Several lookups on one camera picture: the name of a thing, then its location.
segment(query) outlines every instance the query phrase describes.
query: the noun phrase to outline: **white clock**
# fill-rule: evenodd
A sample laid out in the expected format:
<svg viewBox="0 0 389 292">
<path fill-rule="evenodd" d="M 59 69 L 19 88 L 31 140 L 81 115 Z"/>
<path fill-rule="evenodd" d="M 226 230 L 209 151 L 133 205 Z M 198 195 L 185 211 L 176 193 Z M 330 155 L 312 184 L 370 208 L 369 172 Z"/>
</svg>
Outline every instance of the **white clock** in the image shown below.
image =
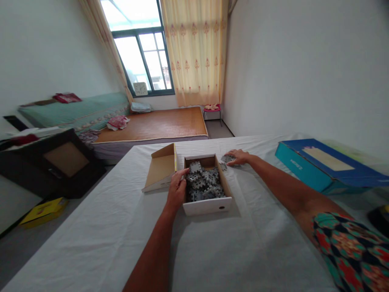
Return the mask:
<svg viewBox="0 0 389 292">
<path fill-rule="evenodd" d="M 135 95 L 148 95 L 146 82 L 135 82 L 133 83 Z"/>
</svg>

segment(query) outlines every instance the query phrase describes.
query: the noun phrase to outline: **box lid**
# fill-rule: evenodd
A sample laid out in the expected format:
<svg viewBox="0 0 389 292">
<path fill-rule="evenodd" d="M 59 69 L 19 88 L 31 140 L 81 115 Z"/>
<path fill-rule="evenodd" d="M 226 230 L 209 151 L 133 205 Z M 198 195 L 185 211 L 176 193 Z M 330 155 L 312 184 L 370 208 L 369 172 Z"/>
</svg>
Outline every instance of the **box lid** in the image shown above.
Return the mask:
<svg viewBox="0 0 389 292">
<path fill-rule="evenodd" d="M 58 212 L 62 208 L 62 206 L 65 202 L 66 202 L 66 199 L 58 198 L 58 199 L 55 199 L 55 200 L 52 200 L 52 201 L 49 201 L 47 203 L 44 203 L 44 204 L 41 204 L 41 205 L 34 207 L 30 211 L 30 213 L 28 213 L 27 216 L 24 217 L 22 222 L 20 222 L 20 225 L 27 223 L 27 222 L 30 222 L 30 221 L 33 221 L 33 220 L 38 219 L 40 217 L 46 216 L 48 214 Z"/>
<path fill-rule="evenodd" d="M 151 154 L 151 163 L 146 184 L 142 191 L 152 191 L 166 187 L 177 171 L 177 152 L 172 143 Z"/>
<path fill-rule="evenodd" d="M 282 141 L 290 149 L 325 172 L 332 179 L 353 187 L 384 187 L 389 176 L 334 150 L 316 139 Z"/>
</svg>

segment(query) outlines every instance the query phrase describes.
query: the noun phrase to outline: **blue box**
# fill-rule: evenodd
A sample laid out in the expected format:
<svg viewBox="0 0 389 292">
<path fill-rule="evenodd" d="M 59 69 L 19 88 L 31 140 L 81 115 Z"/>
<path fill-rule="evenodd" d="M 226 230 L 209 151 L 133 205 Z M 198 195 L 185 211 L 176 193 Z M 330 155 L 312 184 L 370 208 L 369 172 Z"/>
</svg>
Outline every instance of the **blue box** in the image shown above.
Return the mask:
<svg viewBox="0 0 389 292">
<path fill-rule="evenodd" d="M 325 195 L 363 193 L 389 186 L 383 175 L 316 139 L 281 141 L 280 159 L 302 182 Z"/>
</svg>

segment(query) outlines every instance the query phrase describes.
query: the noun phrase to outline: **window frame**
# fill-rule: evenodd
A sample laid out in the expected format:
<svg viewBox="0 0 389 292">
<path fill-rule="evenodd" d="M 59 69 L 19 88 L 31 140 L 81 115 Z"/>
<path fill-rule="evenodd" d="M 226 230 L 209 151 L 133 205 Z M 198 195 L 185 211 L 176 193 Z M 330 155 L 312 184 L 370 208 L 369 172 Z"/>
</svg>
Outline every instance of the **window frame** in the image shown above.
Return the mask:
<svg viewBox="0 0 389 292">
<path fill-rule="evenodd" d="M 171 69 L 170 69 L 169 54 L 167 53 L 165 31 L 164 31 L 163 24 L 162 24 L 161 7 L 159 5 L 159 0 L 156 0 L 156 3 L 157 3 L 157 7 L 158 7 L 158 13 L 159 13 L 159 19 L 160 19 L 160 22 L 161 22 L 161 26 L 155 26 L 155 27 L 150 27 L 150 28 L 134 28 L 134 29 L 129 29 L 129 30 L 111 31 L 113 39 L 120 39 L 120 38 L 124 38 L 124 37 L 135 37 L 136 40 L 137 40 L 139 51 L 141 53 L 141 57 L 142 57 L 142 60 L 143 60 L 143 65 L 145 66 L 147 79 L 149 80 L 149 83 L 150 83 L 151 90 L 147 91 L 148 95 L 135 95 L 135 91 L 134 91 L 133 85 L 132 85 L 132 83 L 131 83 L 131 81 L 130 81 L 130 79 L 128 77 L 126 67 L 123 64 L 122 58 L 121 58 L 120 53 L 118 51 L 120 62 L 122 63 L 123 71 L 124 71 L 124 74 L 125 74 L 126 79 L 127 79 L 128 88 L 129 88 L 129 90 L 130 90 L 130 92 L 131 92 L 131 94 L 133 95 L 134 98 L 137 98 L 137 97 L 152 97 L 152 96 L 161 96 L 161 95 L 173 95 L 173 94 L 175 94 L 174 85 L 173 85 L 173 78 L 172 78 Z M 162 34 L 163 46 L 164 46 L 165 49 L 158 49 L 157 40 L 156 40 L 156 36 L 155 36 L 155 34 L 158 33 L 158 32 L 160 32 Z M 140 38 L 139 38 L 139 35 L 141 35 L 141 34 L 153 34 L 154 41 L 155 41 L 155 46 L 156 46 L 155 50 L 145 50 L 145 51 L 143 50 L 142 44 L 141 44 L 141 41 L 140 41 Z M 155 90 L 154 89 L 154 85 L 152 83 L 149 67 L 147 66 L 147 62 L 146 62 L 146 58 L 145 58 L 145 54 L 144 53 L 145 52 L 157 52 L 157 55 L 158 55 L 158 58 L 159 58 L 159 65 L 161 67 L 161 73 L 162 73 L 162 77 L 163 77 L 163 83 L 165 84 L 165 87 L 167 88 L 165 76 L 163 74 L 161 57 L 160 57 L 160 54 L 159 54 L 159 52 L 161 52 L 161 51 L 165 51 L 167 67 L 169 68 L 169 77 L 170 77 L 171 89 Z"/>
</svg>

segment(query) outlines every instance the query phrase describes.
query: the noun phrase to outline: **window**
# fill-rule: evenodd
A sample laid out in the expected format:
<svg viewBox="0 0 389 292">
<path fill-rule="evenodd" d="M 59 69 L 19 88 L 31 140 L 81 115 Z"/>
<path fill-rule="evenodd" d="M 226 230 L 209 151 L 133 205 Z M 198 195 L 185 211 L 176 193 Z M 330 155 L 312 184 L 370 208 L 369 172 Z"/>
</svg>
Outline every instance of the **window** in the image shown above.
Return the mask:
<svg viewBox="0 0 389 292">
<path fill-rule="evenodd" d="M 109 28 L 135 96 L 145 82 L 148 96 L 174 94 L 159 0 L 101 0 Z"/>
</svg>

